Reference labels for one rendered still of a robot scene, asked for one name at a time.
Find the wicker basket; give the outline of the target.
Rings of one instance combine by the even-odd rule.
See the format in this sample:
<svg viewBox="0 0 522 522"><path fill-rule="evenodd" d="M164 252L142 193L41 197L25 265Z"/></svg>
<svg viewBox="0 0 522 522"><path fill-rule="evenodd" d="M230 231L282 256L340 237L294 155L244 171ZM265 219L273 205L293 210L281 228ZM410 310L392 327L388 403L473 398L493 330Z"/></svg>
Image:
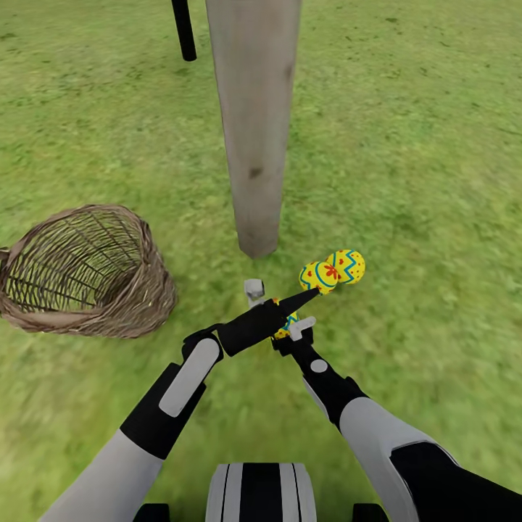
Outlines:
<svg viewBox="0 0 522 522"><path fill-rule="evenodd" d="M130 225L125 223L126 227L129 226L136 233L142 232L139 235L141 240L139 244L135 238L131 239L135 242L136 249L139 248L138 267L126 273L120 271L125 275L117 274L117 277L115 275L109 277L109 285L105 293L100 289L97 290L96 293L99 295L96 299L97 306L99 304L101 306L98 312L97 309L94 310L94 306L92 309L87 308L90 304L87 289L79 299L80 309L53 307L54 295L46 292L46 286L51 278L55 277L58 281L54 284L55 290L64 293L65 288L70 283L74 283L76 279L74 274L81 270L94 252L102 252L102 247L94 244L93 249L86 249L81 256L75 253L74 249L80 249L83 244L92 241L88 233L81 236L77 234L64 245L54 244L57 248L53 250L51 247L46 249L46 245L58 241L70 229L74 229L74 223L68 225L65 219L78 220L80 215L90 217L105 233L107 240L113 239L108 227L99 222L94 212L101 214L108 212L110 220L116 223L116 228L125 233L122 218L117 219L116 212L119 210L132 218L132 223L136 226L135 228L129 220ZM51 233L57 225L51 227L51 231L44 231L43 235L41 232L58 220L63 220L68 227L56 236L48 235L45 239L49 242L44 241L42 236ZM38 233L41 236L38 236ZM115 242L117 244L117 241ZM45 246L41 248L42 244ZM26 248L27 251L23 253ZM117 244L116 249L123 251L124 247ZM36 256L41 252L43 252L42 260L39 260ZM123 252L126 254L127 250ZM126 255L130 257L131 254ZM36 265L33 272L31 272L31 264ZM43 273L40 278L39 268L42 272L46 270L49 273ZM132 277L132 281L125 285L120 284L126 281L129 274L135 276ZM118 295L111 297L116 287ZM11 296L13 289L16 295ZM35 295L38 302L34 303ZM137 339L137 337L148 336L166 322L177 301L178 286L154 243L149 224L121 205L85 204L78 208L64 209L33 226L24 237L13 243L11 249L6 246L0 247L0 319L8 322L15 330L21 329L29 334L40 332L65 336L78 334Z"/></svg>

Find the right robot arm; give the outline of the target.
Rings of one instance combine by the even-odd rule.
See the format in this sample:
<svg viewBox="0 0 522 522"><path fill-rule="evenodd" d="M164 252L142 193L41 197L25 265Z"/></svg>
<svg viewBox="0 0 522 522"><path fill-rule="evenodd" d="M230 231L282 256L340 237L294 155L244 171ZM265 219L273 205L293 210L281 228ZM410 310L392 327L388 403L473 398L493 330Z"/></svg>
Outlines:
<svg viewBox="0 0 522 522"><path fill-rule="evenodd" d="M270 336L292 355L308 394L341 435L377 492L390 522L522 522L522 495L461 468L429 435L375 403L313 348L314 315Z"/></svg>

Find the easter egg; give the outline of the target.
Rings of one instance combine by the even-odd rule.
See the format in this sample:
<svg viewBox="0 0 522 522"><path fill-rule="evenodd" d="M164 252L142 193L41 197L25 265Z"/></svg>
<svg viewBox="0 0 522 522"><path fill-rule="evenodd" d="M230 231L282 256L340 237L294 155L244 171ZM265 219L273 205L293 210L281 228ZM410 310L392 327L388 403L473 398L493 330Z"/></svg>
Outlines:
<svg viewBox="0 0 522 522"><path fill-rule="evenodd" d="M357 251L351 249L334 252L323 262L335 268L340 284L355 283L364 275L364 259Z"/></svg>
<svg viewBox="0 0 522 522"><path fill-rule="evenodd" d="M291 333L288 329L289 324L295 323L295 321L299 321L299 315L295 312L293 312L290 316L286 317L288 319L288 322L285 324L285 327L279 328L278 333L275 333L274 336L277 339L282 339L282 337L289 336Z"/></svg>
<svg viewBox="0 0 522 522"><path fill-rule="evenodd" d="M328 294L338 283L338 273L332 265L324 262L306 264L298 275L302 290L309 291L318 288L320 294Z"/></svg>

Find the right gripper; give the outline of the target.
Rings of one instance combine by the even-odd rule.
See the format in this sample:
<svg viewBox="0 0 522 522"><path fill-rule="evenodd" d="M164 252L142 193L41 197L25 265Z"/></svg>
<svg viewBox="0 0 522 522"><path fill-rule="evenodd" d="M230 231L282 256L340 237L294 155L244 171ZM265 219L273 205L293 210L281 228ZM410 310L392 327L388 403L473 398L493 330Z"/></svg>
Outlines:
<svg viewBox="0 0 522 522"><path fill-rule="evenodd" d="M280 350L282 356L292 355L294 359L297 358L299 351L305 347L312 347L314 339L312 337L312 329L306 328L302 330L302 338L293 340L290 336L277 339L274 334L270 336L275 350Z"/></svg>

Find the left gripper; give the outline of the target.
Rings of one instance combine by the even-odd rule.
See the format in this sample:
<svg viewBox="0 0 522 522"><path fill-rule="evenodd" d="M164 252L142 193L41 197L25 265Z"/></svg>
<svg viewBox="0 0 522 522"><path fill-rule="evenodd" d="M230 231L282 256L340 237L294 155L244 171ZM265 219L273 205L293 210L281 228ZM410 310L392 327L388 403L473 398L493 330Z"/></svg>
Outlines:
<svg viewBox="0 0 522 522"><path fill-rule="evenodd" d="M274 302L269 299L254 309L239 315L236 318L239 332L249 347L260 343L264 339L278 333L279 328L285 327L288 322L286 317L305 305L320 293L318 288L298 295Z"/></svg>

